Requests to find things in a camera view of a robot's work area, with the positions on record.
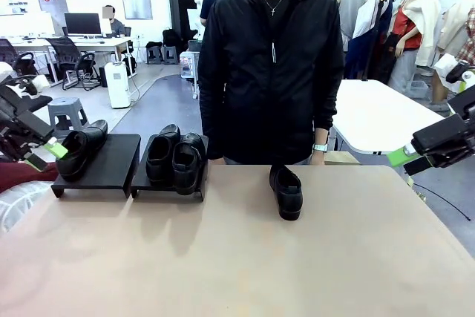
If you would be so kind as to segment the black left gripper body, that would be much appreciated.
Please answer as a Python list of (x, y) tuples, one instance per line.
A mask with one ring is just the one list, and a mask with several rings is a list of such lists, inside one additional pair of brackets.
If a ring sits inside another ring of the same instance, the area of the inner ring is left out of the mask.
[(0, 85), (0, 153), (9, 162), (24, 162), (31, 145), (43, 146), (53, 137), (53, 128), (22, 102), (6, 85)]

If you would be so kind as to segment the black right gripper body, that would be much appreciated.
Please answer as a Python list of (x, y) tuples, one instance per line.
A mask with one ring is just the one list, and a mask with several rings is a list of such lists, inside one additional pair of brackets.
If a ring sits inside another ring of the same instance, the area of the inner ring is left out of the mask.
[(434, 168), (447, 168), (475, 155), (475, 86), (448, 102), (455, 113), (413, 134), (419, 156), (432, 157)]

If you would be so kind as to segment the black pointed leather shoe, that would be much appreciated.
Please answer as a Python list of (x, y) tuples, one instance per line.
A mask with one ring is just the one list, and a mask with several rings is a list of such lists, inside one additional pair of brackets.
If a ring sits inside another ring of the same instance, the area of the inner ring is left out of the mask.
[(62, 142), (68, 152), (56, 160), (59, 175), (68, 182), (78, 180), (105, 144), (107, 136), (106, 120), (97, 120), (82, 130), (71, 131)]
[(180, 139), (180, 128), (176, 124), (167, 125), (152, 139), (145, 163), (146, 174), (152, 185), (171, 185), (173, 151)]

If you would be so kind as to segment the black leather loafer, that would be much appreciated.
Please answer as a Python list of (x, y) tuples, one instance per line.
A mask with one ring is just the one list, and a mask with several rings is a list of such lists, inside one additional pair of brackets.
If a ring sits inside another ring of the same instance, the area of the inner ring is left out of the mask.
[(299, 219), (303, 194), (298, 176), (284, 165), (272, 165), (269, 185), (274, 193), (280, 217), (290, 221)]
[(199, 134), (187, 133), (174, 147), (172, 168), (174, 187), (180, 195), (190, 195), (197, 187), (200, 170), (206, 161), (206, 148)]

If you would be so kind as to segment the person's left forearm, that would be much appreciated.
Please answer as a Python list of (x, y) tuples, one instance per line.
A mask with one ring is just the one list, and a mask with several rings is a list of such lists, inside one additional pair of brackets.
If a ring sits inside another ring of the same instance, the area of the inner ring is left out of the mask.
[(315, 144), (325, 146), (330, 129), (333, 126), (333, 117), (337, 113), (336, 101), (341, 80), (315, 84), (313, 90), (313, 126)]

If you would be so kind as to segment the person's right forearm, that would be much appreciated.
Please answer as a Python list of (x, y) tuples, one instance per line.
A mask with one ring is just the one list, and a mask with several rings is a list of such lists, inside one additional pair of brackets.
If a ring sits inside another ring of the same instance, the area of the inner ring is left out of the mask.
[(200, 87), (200, 115), (203, 134), (208, 138), (207, 156), (223, 159), (223, 89), (215, 91)]

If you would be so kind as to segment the black shoe stand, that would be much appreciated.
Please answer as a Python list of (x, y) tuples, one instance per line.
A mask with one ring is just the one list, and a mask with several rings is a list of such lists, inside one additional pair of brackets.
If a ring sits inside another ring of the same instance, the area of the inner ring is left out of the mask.
[(153, 139), (157, 134), (150, 136), (145, 151), (141, 157), (137, 171), (131, 181), (132, 198), (136, 199), (143, 192), (150, 192), (150, 197), (162, 202), (181, 202), (181, 203), (201, 203), (205, 198), (206, 180), (208, 176), (208, 163), (205, 162), (199, 171), (198, 184), (195, 191), (190, 195), (180, 195), (176, 189), (170, 184), (166, 183), (164, 186), (152, 184), (146, 174), (146, 157)]
[(58, 177), (51, 185), (57, 198), (65, 190), (112, 190), (131, 194), (131, 182), (139, 165), (141, 136), (139, 134), (109, 134), (104, 146), (89, 163), (80, 179), (73, 182)]

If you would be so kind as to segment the dark red cloth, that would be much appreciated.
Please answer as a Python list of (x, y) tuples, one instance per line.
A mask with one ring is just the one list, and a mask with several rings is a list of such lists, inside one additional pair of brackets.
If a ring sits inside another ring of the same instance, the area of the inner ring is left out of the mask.
[(26, 163), (0, 162), (0, 194), (14, 186), (33, 181), (54, 181), (59, 176), (55, 163), (48, 163), (44, 171), (38, 171)]

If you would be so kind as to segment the black office chair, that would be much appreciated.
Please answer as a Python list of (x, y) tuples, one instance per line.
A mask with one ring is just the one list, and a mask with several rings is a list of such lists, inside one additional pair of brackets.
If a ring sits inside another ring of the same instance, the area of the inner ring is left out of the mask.
[(16, 78), (15, 83), (14, 91), (32, 112), (38, 111), (52, 101), (51, 97), (42, 95), (43, 90), (50, 87), (47, 77), (43, 74), (20, 76)]
[(82, 53), (68, 37), (49, 38), (47, 41), (54, 49), (58, 69), (64, 77), (62, 82), (64, 91), (78, 85), (85, 91), (100, 86), (94, 53)]
[(13, 70), (20, 76), (37, 75), (33, 53), (20, 54), (13, 63)]

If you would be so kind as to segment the grey plastic stool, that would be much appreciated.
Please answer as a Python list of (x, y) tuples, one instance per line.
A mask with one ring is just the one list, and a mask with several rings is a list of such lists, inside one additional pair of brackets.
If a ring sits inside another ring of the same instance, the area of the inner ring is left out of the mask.
[(89, 126), (88, 118), (77, 97), (61, 97), (47, 104), (50, 125), (56, 138), (64, 138), (71, 131), (80, 131)]

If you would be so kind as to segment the white table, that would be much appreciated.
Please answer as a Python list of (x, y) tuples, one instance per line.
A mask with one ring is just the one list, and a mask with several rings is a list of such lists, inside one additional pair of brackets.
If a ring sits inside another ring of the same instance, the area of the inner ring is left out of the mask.
[(340, 137), (360, 154), (388, 154), (412, 140), (413, 133), (443, 117), (375, 80), (344, 79), (329, 147)]

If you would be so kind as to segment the white plastic wrapped bundle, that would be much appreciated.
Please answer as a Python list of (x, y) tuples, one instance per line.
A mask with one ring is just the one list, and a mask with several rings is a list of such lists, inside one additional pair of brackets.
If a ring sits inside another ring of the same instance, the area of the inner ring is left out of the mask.
[(0, 236), (17, 224), (50, 186), (51, 182), (31, 181), (0, 193)]

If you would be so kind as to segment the clear plastic bin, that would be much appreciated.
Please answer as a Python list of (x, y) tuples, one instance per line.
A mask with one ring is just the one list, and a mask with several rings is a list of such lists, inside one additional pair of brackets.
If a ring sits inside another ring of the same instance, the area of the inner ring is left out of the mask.
[(411, 99), (427, 99), (430, 88), (423, 80), (413, 80), (406, 89), (406, 95)]

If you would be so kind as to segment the light wooden box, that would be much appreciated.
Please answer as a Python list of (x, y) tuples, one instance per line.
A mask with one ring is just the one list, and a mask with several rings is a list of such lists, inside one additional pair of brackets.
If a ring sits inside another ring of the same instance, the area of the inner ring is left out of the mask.
[(328, 151), (324, 163), (329, 166), (359, 166), (361, 163), (348, 151)]

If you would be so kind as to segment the white air purifier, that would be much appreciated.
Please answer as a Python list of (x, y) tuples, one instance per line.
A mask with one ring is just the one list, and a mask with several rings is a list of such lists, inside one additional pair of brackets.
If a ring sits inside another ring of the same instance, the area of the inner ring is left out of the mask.
[(108, 62), (104, 66), (108, 95), (113, 109), (127, 108), (131, 104), (127, 69), (124, 62)]

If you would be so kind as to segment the white office desk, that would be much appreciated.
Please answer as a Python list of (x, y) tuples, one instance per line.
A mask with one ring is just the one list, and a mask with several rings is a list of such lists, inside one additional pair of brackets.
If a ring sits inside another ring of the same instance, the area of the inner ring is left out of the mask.
[[(18, 52), (46, 53), (47, 63), (51, 66), (53, 71), (52, 86), (62, 83), (62, 80), (58, 79), (56, 72), (53, 69), (53, 47), (46, 39), (25, 40), (19, 37), (13, 37), (7, 38), (7, 40)], [(127, 55), (130, 54), (128, 42), (133, 40), (134, 38), (130, 36), (110, 39), (72, 39), (80, 51), (111, 53), (114, 50), (116, 58), (119, 56), (119, 52), (117, 50), (119, 46), (125, 46)]]

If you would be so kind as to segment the mannequin in neon trousers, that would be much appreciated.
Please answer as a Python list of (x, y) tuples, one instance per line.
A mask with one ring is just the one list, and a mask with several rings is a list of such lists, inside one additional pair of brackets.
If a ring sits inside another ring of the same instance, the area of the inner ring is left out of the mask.
[(465, 29), (468, 38), (456, 55), (456, 59), (466, 61), (471, 67), (475, 68), (475, 7), (468, 13)]

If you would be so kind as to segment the white desk partition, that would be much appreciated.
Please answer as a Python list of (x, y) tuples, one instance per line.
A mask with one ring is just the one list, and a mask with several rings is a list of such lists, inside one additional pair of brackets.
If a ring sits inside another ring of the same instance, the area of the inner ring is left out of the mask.
[(0, 15), (0, 36), (27, 36), (55, 33), (51, 15), (46, 12)]

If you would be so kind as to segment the mannequin in beige jacket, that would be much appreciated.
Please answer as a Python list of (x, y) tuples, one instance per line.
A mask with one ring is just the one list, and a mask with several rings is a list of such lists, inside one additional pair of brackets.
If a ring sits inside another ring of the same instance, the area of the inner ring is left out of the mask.
[[(468, 34), (465, 26), (473, 7), (475, 0), (458, 0), (443, 15), (443, 25), (436, 46), (439, 59), (447, 53), (456, 56), (467, 42)], [(448, 89), (442, 84), (437, 71), (434, 71), (430, 108), (435, 112), (446, 111), (447, 95)]]

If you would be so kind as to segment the black computer monitor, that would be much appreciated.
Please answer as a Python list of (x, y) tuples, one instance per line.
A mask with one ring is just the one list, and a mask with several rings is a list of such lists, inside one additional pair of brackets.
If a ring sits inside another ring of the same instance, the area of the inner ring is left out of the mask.
[(98, 36), (102, 34), (97, 13), (65, 13), (65, 24), (69, 35)]

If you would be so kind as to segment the mannequin in red top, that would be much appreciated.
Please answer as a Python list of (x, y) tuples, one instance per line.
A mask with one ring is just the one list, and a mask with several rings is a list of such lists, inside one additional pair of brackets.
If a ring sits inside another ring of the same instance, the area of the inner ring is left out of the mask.
[(392, 1), (390, 32), (384, 44), (381, 80), (395, 91), (403, 93), (410, 75), (414, 72), (414, 65), (410, 65), (409, 61), (416, 55), (422, 35), (403, 12), (407, 0)]

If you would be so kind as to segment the mannequin in cream jacket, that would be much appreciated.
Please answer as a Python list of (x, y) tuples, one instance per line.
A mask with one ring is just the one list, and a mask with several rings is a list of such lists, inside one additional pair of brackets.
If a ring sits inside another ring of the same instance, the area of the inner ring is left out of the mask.
[(439, 0), (406, 0), (403, 13), (415, 24), (422, 36), (415, 64), (425, 67), (431, 63), (436, 45), (436, 26), (441, 5)]

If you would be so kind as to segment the grey notice board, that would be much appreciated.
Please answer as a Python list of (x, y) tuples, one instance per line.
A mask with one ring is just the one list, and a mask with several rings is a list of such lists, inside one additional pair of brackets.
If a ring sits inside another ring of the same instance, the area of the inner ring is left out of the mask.
[(68, 13), (68, 5), (66, 0), (38, 0), (39, 7), (42, 12), (50, 15), (55, 34), (64, 36), (65, 14)]

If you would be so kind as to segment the seated person at desk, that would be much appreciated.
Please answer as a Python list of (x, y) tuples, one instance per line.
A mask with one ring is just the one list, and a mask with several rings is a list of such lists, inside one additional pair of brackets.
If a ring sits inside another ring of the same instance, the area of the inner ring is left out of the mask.
[(105, 38), (125, 37), (125, 25), (117, 20), (115, 15), (116, 11), (112, 5), (105, 5), (102, 8), (100, 26)]

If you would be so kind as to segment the small grey stool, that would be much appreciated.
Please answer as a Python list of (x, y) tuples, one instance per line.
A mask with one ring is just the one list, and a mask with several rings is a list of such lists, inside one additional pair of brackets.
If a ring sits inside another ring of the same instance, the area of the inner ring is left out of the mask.
[(165, 65), (178, 65), (180, 63), (175, 46), (163, 45), (163, 62)]
[(161, 65), (163, 63), (161, 46), (146, 48), (146, 63), (148, 65)]

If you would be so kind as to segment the mannequin in white navy jacket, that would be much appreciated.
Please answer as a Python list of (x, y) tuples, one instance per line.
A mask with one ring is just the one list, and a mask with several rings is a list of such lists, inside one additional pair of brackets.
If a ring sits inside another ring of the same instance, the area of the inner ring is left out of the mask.
[(368, 72), (376, 43), (389, 27), (391, 13), (391, 0), (367, 0), (358, 9), (345, 58), (345, 79), (360, 79)]

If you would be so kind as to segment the person in black jacket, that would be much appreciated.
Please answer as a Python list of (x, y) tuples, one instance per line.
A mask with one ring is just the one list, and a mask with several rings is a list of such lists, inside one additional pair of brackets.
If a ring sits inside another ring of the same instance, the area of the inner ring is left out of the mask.
[(223, 157), (293, 165), (313, 153), (315, 84), (342, 80), (336, 0), (216, 0), (199, 88), (223, 89)]

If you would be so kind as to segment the white equipment cart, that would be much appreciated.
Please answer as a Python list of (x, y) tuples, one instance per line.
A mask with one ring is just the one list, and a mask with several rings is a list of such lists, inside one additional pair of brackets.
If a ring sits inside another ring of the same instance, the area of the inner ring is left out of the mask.
[(202, 42), (200, 40), (189, 40), (188, 49), (180, 54), (181, 78), (192, 83), (192, 98), (197, 99), (199, 88), (197, 84), (197, 67)]

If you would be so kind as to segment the mannequin in grey tank top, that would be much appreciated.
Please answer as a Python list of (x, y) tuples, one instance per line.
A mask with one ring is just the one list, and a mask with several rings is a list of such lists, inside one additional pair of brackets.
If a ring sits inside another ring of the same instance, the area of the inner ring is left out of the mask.
[(344, 51), (344, 78), (357, 79), (364, 70), (367, 59), (369, 35), (353, 38), (358, 10), (367, 0), (337, 0), (341, 24), (341, 38)]

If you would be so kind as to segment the black backpack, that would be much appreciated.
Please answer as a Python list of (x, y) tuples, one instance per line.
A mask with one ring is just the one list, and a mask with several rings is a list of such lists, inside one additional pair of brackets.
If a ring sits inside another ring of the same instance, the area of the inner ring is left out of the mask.
[(183, 39), (174, 29), (166, 29), (163, 31), (163, 45), (166, 47), (174, 47), (177, 55), (183, 51)]

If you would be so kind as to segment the white mannequin bust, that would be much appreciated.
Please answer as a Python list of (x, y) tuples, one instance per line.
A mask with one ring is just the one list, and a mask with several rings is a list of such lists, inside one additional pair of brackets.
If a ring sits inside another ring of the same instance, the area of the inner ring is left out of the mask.
[(203, 40), (205, 26), (201, 23), (200, 13), (202, 9), (203, 0), (194, 0), (196, 8), (188, 8), (187, 15), (189, 19), (189, 28), (196, 33), (193, 35), (193, 39), (197, 41)]

